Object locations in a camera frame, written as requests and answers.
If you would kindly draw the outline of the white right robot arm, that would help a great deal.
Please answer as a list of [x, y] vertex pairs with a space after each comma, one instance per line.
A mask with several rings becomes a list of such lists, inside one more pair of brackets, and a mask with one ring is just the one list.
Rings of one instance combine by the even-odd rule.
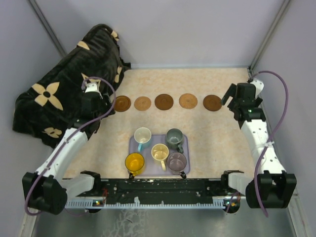
[[255, 163], [252, 178], [242, 171], [225, 171], [221, 177], [221, 191], [230, 196], [236, 191], [246, 197], [250, 208], [287, 208], [297, 180], [279, 161], [274, 143], [267, 130], [266, 116], [260, 108], [259, 94], [264, 85], [255, 80], [251, 83], [231, 84], [223, 96], [234, 119], [244, 134]]

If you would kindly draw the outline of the light woven coaster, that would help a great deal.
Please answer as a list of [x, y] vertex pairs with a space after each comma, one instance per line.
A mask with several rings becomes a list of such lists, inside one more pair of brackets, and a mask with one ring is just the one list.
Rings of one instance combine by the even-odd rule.
[[179, 98], [179, 104], [184, 109], [193, 109], [198, 104], [198, 99], [190, 93], [182, 94]]

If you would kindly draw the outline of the grey-green mug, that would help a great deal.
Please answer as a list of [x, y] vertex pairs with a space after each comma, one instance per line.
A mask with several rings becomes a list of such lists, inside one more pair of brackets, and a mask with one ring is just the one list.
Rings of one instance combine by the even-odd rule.
[[172, 128], [167, 131], [165, 136], [165, 143], [170, 149], [176, 150], [179, 153], [184, 153], [183, 143], [184, 135], [181, 130]]

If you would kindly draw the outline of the dark brown wooden coaster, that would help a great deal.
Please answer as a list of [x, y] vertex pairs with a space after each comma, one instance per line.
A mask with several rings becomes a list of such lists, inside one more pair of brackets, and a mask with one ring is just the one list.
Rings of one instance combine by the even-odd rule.
[[218, 111], [222, 107], [221, 98], [216, 95], [207, 95], [203, 100], [203, 106], [209, 111]]

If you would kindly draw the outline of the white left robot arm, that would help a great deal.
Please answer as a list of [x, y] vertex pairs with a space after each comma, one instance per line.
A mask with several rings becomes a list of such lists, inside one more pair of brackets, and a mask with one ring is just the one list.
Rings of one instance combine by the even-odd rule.
[[97, 196], [103, 190], [100, 174], [92, 171], [83, 171], [75, 178], [63, 180], [81, 147], [98, 131], [101, 120], [114, 111], [115, 101], [102, 96], [95, 79], [91, 77], [82, 83], [80, 117], [70, 123], [48, 159], [34, 173], [27, 172], [22, 178], [24, 210], [29, 216], [42, 212], [58, 215], [67, 201], [85, 192]]

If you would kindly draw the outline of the light wooden coaster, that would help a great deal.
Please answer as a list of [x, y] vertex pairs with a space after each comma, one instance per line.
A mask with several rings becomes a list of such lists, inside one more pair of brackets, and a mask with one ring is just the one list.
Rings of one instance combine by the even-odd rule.
[[139, 111], [146, 111], [147, 109], [150, 108], [151, 104], [152, 103], [151, 103], [150, 98], [146, 96], [140, 96], [135, 100], [134, 107], [135, 109]]

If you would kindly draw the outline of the dark brown round coaster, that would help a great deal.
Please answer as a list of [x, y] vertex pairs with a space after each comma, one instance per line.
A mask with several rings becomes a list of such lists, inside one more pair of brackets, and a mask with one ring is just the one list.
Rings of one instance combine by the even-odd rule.
[[173, 98], [169, 94], [160, 94], [155, 98], [155, 106], [159, 110], [169, 110], [173, 106]]

